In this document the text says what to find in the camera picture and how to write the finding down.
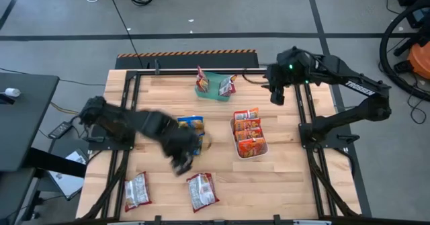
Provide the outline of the orange vacuum cleaner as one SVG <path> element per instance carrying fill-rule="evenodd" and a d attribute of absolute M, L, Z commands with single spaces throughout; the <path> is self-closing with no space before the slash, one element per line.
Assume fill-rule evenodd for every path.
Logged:
<path fill-rule="evenodd" d="M 400 56 L 406 50 L 407 59 L 394 65 L 394 72 L 415 73 L 430 80 L 430 40 L 425 37 L 410 38 L 394 51 L 394 55 Z"/>

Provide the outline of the black desk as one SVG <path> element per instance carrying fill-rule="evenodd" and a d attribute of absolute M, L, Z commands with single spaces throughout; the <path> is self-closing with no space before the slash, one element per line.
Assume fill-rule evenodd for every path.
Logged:
<path fill-rule="evenodd" d="M 32 144 L 58 82 L 54 75 L 0 73 L 0 92 L 21 91 L 13 104 L 0 104 L 0 172 L 33 165 Z"/>

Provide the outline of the black device blue screen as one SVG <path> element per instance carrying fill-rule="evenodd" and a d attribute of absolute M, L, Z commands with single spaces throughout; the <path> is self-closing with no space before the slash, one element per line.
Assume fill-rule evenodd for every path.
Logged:
<path fill-rule="evenodd" d="M 430 14 L 430 7 L 421 8 L 412 13 L 412 28 L 420 28 L 424 25 L 427 20 L 427 16 Z"/>

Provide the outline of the black desk base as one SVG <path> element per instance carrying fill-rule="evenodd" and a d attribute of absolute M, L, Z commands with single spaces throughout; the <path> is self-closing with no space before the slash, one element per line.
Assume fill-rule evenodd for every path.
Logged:
<path fill-rule="evenodd" d="M 0 172 L 0 225 L 38 218 L 35 207 L 39 204 L 38 182 L 43 171 L 21 168 L 14 172 Z"/>

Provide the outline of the black metal table frame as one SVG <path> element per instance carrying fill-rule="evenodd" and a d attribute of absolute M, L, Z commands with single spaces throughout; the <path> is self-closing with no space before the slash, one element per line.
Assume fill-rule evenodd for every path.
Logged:
<path fill-rule="evenodd" d="M 260 75 L 237 78 L 237 92 L 227 102 L 198 97 L 194 91 L 194 75 L 173 73 L 129 77 L 126 71 L 110 71 L 104 91 L 107 102 L 130 109 L 159 109 L 172 116 L 203 116 L 206 131 L 212 137 L 211 147 L 198 156 L 191 174 L 211 173 L 219 202 L 194 213 L 186 179 L 175 176 L 161 147 L 141 135 L 128 152 L 104 151 L 95 157 L 86 171 L 77 210 L 85 215 L 100 197 L 110 177 L 122 161 L 127 162 L 126 179 L 146 172 L 152 203 L 125 212 L 124 194 L 114 188 L 106 204 L 107 214 L 121 221 L 162 224 L 233 225 L 237 222 L 316 219 L 319 215 L 340 214 L 324 190 L 321 202 L 315 202 L 308 153 L 301 146 L 298 125 L 300 112 L 296 91 L 286 89 L 286 102 L 276 106 L 269 91 L 261 88 Z M 239 110 L 259 108 L 261 124 L 269 150 L 260 157 L 240 159 L 233 144 L 230 119 Z"/>

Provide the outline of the blue snack bag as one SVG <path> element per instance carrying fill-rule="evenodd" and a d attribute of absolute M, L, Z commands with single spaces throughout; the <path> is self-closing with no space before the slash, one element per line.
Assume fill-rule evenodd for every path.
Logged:
<path fill-rule="evenodd" d="M 211 145 L 212 145 L 212 137 L 207 131 L 205 131 L 202 152 L 208 150 L 211 147 Z"/>

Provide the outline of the white plastic bin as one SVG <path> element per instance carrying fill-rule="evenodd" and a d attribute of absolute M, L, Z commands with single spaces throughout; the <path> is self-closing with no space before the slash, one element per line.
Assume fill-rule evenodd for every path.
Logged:
<path fill-rule="evenodd" d="M 232 132 L 232 138 L 233 138 L 233 141 L 234 141 L 234 146 L 235 146 L 235 148 L 236 148 L 236 153 L 238 154 L 238 156 L 239 156 L 239 153 L 238 153 L 238 150 L 237 150 L 237 141 L 235 140 L 235 137 L 234 137 L 234 133 L 236 132 L 236 131 L 234 131 L 234 128 L 233 128 L 233 125 L 234 125 L 234 118 L 233 118 L 233 116 L 232 116 L 232 118 L 230 119 L 230 129 L 231 129 L 231 132 Z"/>

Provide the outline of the black power adapter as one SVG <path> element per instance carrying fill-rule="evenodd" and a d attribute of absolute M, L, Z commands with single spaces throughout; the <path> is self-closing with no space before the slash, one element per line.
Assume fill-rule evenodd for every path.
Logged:
<path fill-rule="evenodd" d="M 48 137 L 50 139 L 60 139 L 71 129 L 71 127 L 72 122 L 62 122 L 48 134 Z"/>

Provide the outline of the black hazard-striped floor mat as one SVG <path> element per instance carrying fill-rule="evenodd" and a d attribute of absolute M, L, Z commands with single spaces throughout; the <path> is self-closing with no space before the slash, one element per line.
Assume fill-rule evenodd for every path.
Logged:
<path fill-rule="evenodd" d="M 259 67 L 256 50 L 196 50 L 173 52 L 148 52 L 117 55 L 115 69 L 155 69 L 155 59 L 160 69 L 252 69 Z"/>

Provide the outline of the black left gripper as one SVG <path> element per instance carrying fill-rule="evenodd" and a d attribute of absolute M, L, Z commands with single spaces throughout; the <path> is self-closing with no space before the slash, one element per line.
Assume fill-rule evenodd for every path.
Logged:
<path fill-rule="evenodd" d="M 175 176 L 180 176 L 192 168 L 193 146 L 198 137 L 189 130 L 174 130 L 163 140 L 163 152 L 171 157 Z"/>

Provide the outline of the black desk crossbar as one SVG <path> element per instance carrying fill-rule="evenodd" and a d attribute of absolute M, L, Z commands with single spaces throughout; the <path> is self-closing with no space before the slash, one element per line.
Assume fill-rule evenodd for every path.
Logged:
<path fill-rule="evenodd" d="M 27 157 L 24 160 L 24 165 L 81 178 L 85 177 L 87 168 L 86 165 L 82 163 L 62 158 L 37 148 L 31 148 L 28 151 Z"/>

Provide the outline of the white paper sheet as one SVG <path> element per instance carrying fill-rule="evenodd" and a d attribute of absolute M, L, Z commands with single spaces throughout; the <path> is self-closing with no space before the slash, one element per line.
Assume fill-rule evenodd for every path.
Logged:
<path fill-rule="evenodd" d="M 69 153 L 65 158 L 83 165 L 86 165 L 88 160 L 87 155 L 80 148 Z M 65 175 L 55 171 L 49 171 L 48 173 L 67 200 L 73 198 L 83 187 L 84 178 L 82 177 Z"/>

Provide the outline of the teal plastic bin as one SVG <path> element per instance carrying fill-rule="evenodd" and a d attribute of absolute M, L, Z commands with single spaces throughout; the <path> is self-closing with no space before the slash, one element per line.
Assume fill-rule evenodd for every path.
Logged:
<path fill-rule="evenodd" d="M 196 95 L 198 97 L 202 97 L 206 99 L 213 99 L 217 101 L 228 101 L 230 97 L 219 96 L 218 89 L 219 89 L 220 82 L 223 79 L 227 78 L 227 76 L 231 76 L 231 75 L 221 75 L 217 73 L 211 73 L 208 71 L 204 71 L 204 72 L 207 78 L 209 79 L 209 91 L 207 93 L 199 92 L 195 85 L 194 91 L 196 92 Z"/>

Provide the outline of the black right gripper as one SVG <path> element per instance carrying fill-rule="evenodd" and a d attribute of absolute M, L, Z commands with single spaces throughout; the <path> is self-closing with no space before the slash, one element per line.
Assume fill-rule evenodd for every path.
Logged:
<path fill-rule="evenodd" d="M 262 88 L 271 92 L 270 102 L 276 105 L 284 104 L 284 72 L 279 64 L 270 64 L 267 66 L 265 78 L 268 82 L 261 85 Z"/>

